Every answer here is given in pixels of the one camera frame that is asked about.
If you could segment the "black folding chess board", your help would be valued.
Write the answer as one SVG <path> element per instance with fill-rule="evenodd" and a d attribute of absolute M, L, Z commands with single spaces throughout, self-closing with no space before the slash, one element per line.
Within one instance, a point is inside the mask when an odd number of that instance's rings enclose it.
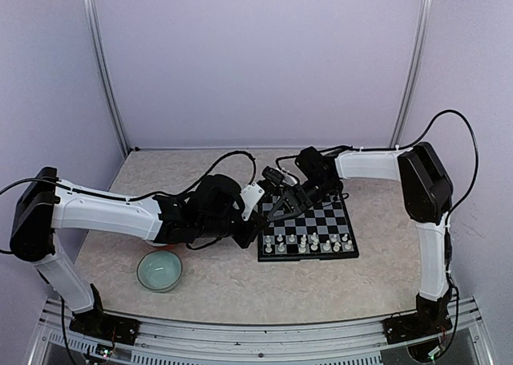
<path fill-rule="evenodd" d="M 257 260 L 259 262 L 294 262 L 358 258 L 356 237 L 345 206 L 345 199 L 348 197 L 348 193 L 331 195 L 307 209 L 299 217 L 271 222 L 260 231 L 257 237 Z M 347 242 L 341 241 L 343 233 L 349 234 Z M 298 251 L 302 238 L 307 240 L 305 253 Z M 317 251 L 310 250 L 314 238 L 319 240 Z M 323 245 L 327 241 L 331 242 L 331 252 L 323 250 Z M 284 253 L 277 251 L 281 242 L 286 244 Z M 341 250 L 337 253 L 333 251 L 335 242 L 341 244 Z"/>

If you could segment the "white chess king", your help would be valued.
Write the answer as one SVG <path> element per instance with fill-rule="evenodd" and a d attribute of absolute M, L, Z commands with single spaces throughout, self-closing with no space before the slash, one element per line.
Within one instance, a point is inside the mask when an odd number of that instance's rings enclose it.
<path fill-rule="evenodd" d="M 314 238 L 312 240 L 312 244 L 310 245 L 310 250 L 311 251 L 317 251 L 318 247 L 319 247 L 319 240 L 317 238 Z"/>

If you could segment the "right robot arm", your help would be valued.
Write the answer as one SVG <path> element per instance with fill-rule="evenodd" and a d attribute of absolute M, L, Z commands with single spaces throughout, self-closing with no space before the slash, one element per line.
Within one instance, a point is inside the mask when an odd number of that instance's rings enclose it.
<path fill-rule="evenodd" d="M 293 160 L 306 178 L 304 183 L 280 167 L 267 167 L 262 174 L 268 193 L 279 187 L 284 189 L 280 202 L 289 209 L 286 219 L 299 216 L 340 190 L 344 180 L 400 183 L 403 203 L 415 223 L 420 246 L 421 282 L 410 329 L 426 336 L 447 319 L 454 287 L 450 281 L 449 225 L 454 189 L 433 147 L 427 142 L 396 148 L 308 147 Z"/>

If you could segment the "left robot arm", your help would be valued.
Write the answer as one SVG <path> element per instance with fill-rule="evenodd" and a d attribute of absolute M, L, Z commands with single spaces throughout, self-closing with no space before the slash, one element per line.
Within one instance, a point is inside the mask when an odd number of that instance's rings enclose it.
<path fill-rule="evenodd" d="M 75 320 L 94 336 L 112 328 L 97 289 L 75 271 L 55 233 L 85 229 L 138 237 L 157 245 L 191 244 L 200 238 L 232 238 L 246 249 L 265 226 L 256 211 L 265 191 L 257 183 L 240 187 L 232 178 L 204 176 L 190 193 L 121 197 L 85 189 L 45 167 L 27 179 L 19 197 L 10 251 L 36 270 L 63 297 Z"/>

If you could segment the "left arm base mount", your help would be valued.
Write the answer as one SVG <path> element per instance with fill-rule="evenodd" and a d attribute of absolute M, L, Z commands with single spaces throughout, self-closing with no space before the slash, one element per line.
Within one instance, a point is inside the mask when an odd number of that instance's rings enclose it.
<path fill-rule="evenodd" d="M 101 318 L 73 317 L 71 331 L 82 335 L 134 346 L 138 336 L 140 322 L 133 318 L 105 314 Z"/>

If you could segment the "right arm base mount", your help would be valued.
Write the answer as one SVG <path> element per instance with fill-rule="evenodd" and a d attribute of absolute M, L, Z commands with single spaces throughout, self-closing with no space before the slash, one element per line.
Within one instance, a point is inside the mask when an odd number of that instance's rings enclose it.
<path fill-rule="evenodd" d="M 430 335 L 449 331 L 453 325 L 450 316 L 432 320 L 429 314 L 393 314 L 382 321 L 387 343 L 403 343 L 410 340 L 424 338 Z"/>

